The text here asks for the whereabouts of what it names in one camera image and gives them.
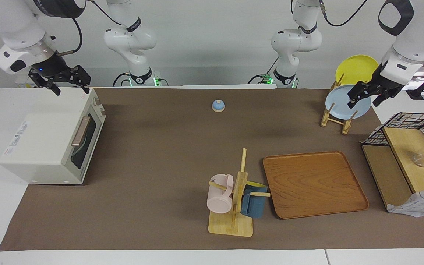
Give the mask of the cream white toaster oven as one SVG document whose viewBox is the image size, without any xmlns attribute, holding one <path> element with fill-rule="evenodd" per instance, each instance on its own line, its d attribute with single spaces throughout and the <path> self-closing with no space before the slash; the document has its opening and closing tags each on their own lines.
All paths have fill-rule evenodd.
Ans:
<svg viewBox="0 0 424 265">
<path fill-rule="evenodd" d="M 93 88 L 61 88 L 60 96 L 44 88 L 33 89 L 34 105 L 22 120 L 0 165 L 31 184 L 62 185 L 68 148 L 87 101 L 98 96 Z"/>
</svg>

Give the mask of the brown wooden tray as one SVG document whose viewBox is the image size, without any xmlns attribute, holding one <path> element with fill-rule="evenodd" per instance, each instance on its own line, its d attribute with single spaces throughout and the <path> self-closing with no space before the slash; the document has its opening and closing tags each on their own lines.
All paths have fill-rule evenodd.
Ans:
<svg viewBox="0 0 424 265">
<path fill-rule="evenodd" d="M 358 212 L 370 206 L 340 151 L 267 156 L 262 163 L 278 218 Z"/>
</svg>

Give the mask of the wooden plate rack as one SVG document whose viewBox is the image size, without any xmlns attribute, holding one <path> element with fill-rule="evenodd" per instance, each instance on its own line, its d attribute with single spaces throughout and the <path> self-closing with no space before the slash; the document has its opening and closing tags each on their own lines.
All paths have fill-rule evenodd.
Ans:
<svg viewBox="0 0 424 265">
<path fill-rule="evenodd" d="M 341 86 L 344 76 L 345 73 L 340 76 L 339 80 L 333 83 L 332 87 L 330 88 L 330 92 Z M 335 103 L 332 103 L 329 109 L 327 107 L 324 108 L 320 126 L 326 127 L 328 122 L 336 123 L 342 126 L 341 134 L 347 135 L 349 133 L 350 127 L 352 127 L 352 120 L 355 118 L 356 114 L 358 113 L 358 110 L 356 110 L 349 119 L 341 120 L 337 119 L 333 114 L 331 114 L 331 110 L 334 108 L 334 106 Z"/>
</svg>

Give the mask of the pink mug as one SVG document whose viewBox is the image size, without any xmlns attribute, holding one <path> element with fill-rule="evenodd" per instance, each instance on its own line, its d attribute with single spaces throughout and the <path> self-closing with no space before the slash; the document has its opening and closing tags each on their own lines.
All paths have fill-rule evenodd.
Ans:
<svg viewBox="0 0 424 265">
<path fill-rule="evenodd" d="M 207 208 L 217 214 L 228 213 L 232 208 L 231 194 L 234 186 L 234 176 L 230 174 L 216 174 L 210 179 L 211 183 L 215 183 L 224 187 L 218 188 L 214 185 L 209 185 Z"/>
</svg>

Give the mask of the white grid pattern cloth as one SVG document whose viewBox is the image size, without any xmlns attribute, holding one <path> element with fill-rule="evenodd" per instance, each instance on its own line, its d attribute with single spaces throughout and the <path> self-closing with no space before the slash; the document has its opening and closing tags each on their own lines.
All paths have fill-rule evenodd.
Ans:
<svg viewBox="0 0 424 265">
<path fill-rule="evenodd" d="M 386 209 L 389 213 L 410 215 L 415 218 L 424 216 L 424 191 L 412 194 L 409 199 L 400 206 L 387 204 Z"/>
</svg>

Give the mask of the blue mug yellow inside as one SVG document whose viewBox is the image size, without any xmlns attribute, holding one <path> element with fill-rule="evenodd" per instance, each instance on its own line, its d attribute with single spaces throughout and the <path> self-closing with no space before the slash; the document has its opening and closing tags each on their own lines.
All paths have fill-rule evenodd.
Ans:
<svg viewBox="0 0 424 265">
<path fill-rule="evenodd" d="M 261 218 L 264 211 L 265 196 L 251 195 L 252 192 L 267 193 L 268 187 L 262 183 L 248 181 L 241 200 L 240 213 L 250 218 Z"/>
</svg>

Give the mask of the light blue plate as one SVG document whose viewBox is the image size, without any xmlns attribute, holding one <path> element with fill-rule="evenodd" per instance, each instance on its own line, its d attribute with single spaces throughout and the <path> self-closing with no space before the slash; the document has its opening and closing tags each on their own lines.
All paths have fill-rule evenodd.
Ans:
<svg viewBox="0 0 424 265">
<path fill-rule="evenodd" d="M 371 99 L 365 98 L 359 101 L 353 108 L 349 108 L 348 92 L 354 85 L 339 86 L 328 94 L 325 99 L 325 107 L 330 114 L 337 119 L 348 120 L 350 118 L 357 119 L 363 116 L 371 107 Z"/>
</svg>

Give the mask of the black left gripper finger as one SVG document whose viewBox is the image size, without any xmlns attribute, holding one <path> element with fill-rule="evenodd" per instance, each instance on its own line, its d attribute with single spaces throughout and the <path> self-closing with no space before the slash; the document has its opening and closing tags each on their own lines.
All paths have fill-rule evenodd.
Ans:
<svg viewBox="0 0 424 265">
<path fill-rule="evenodd" d="M 384 102 L 387 99 L 391 99 L 391 98 L 393 98 L 393 96 L 390 95 L 389 93 L 380 94 L 372 101 L 372 105 L 374 107 L 379 107 L 380 104 L 382 104 L 382 102 Z"/>
<path fill-rule="evenodd" d="M 370 83 L 356 83 L 347 93 L 349 97 L 348 107 L 353 109 L 359 101 L 369 98 L 371 93 L 372 85 Z"/>
</svg>

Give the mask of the yellow plate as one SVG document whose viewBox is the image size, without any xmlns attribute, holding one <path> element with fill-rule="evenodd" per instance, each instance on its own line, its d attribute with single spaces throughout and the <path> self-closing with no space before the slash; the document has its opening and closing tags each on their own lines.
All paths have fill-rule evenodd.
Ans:
<svg viewBox="0 0 424 265">
<path fill-rule="evenodd" d="M 372 79 L 379 63 L 368 55 L 354 55 L 343 60 L 335 71 L 335 81 L 340 85 L 355 85 Z"/>
</svg>

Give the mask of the wooden mug tree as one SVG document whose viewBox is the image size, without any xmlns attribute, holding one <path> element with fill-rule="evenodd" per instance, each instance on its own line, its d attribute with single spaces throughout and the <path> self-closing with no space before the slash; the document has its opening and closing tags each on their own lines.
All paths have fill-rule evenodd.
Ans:
<svg viewBox="0 0 424 265">
<path fill-rule="evenodd" d="M 254 219 L 240 213 L 244 188 L 248 182 L 248 173 L 245 170 L 246 154 L 247 149 L 243 148 L 240 170 L 237 176 L 234 177 L 231 210 L 225 214 L 217 214 L 209 210 L 208 232 L 211 234 L 239 237 L 252 237 L 254 234 Z M 224 187 L 210 181 L 208 185 L 214 185 L 224 189 Z"/>
</svg>

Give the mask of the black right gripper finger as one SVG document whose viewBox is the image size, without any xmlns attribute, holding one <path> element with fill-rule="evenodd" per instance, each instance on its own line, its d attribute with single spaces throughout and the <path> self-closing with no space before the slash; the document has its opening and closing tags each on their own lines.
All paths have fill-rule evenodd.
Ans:
<svg viewBox="0 0 424 265">
<path fill-rule="evenodd" d="M 45 80 L 38 72 L 29 72 L 28 76 L 38 88 L 47 88 L 55 95 L 60 96 L 61 90 L 52 80 Z"/>
<path fill-rule="evenodd" d="M 61 71 L 61 80 L 72 85 L 77 85 L 81 87 L 85 94 L 89 94 L 91 76 L 81 65 Z"/>
</svg>

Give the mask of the brown table mat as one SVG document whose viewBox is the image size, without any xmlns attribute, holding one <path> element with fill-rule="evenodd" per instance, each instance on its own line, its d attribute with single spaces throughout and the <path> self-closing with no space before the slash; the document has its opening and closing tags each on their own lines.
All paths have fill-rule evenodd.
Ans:
<svg viewBox="0 0 424 265">
<path fill-rule="evenodd" d="M 29 185 L 0 251 L 424 248 L 424 217 L 387 213 L 360 148 L 373 110 L 343 136 L 319 125 L 326 89 L 96 92 L 107 117 L 84 184 Z M 341 151 L 370 207 L 280 220 L 266 200 L 252 237 L 210 234 L 208 181 L 235 175 L 242 148 L 256 182 L 266 156 Z"/>
</svg>

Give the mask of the glass oven door with handle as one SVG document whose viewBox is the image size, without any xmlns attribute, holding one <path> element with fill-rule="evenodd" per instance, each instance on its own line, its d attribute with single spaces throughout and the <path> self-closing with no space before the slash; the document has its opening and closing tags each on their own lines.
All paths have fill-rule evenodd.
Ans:
<svg viewBox="0 0 424 265">
<path fill-rule="evenodd" d="M 62 181 L 63 185 L 80 185 L 84 183 L 101 129 L 104 126 L 106 115 L 102 116 L 98 107 L 93 105 L 94 96 L 87 101 L 87 106 L 81 113 L 81 119 L 72 137 L 68 148 L 68 158 L 64 163 L 68 176 Z"/>
</svg>

